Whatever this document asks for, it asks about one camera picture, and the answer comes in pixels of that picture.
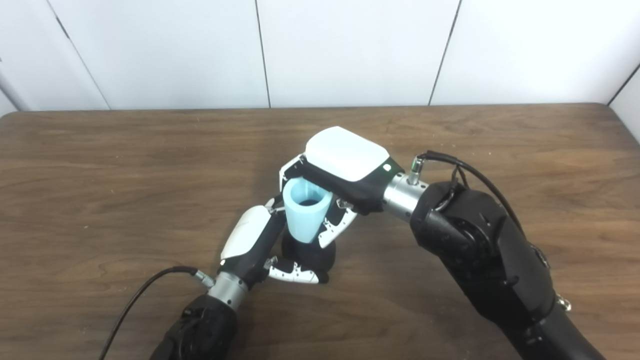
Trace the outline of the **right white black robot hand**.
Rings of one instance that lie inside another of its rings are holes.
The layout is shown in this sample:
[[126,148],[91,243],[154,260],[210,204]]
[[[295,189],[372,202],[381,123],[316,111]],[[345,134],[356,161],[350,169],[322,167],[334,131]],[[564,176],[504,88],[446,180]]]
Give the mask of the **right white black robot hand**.
[[384,147],[354,132],[318,132],[279,169],[288,232],[327,248],[356,217],[381,212],[387,187],[404,172]]

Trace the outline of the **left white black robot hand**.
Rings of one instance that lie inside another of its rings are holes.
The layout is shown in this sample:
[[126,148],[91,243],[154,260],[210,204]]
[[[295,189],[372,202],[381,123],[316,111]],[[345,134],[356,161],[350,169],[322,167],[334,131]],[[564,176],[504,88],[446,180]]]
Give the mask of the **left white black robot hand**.
[[300,284],[327,284],[329,274],[303,265],[301,260],[272,255],[277,240],[286,230],[284,207],[266,205],[246,210],[231,231],[220,255],[219,274],[235,276],[252,289],[267,278]]

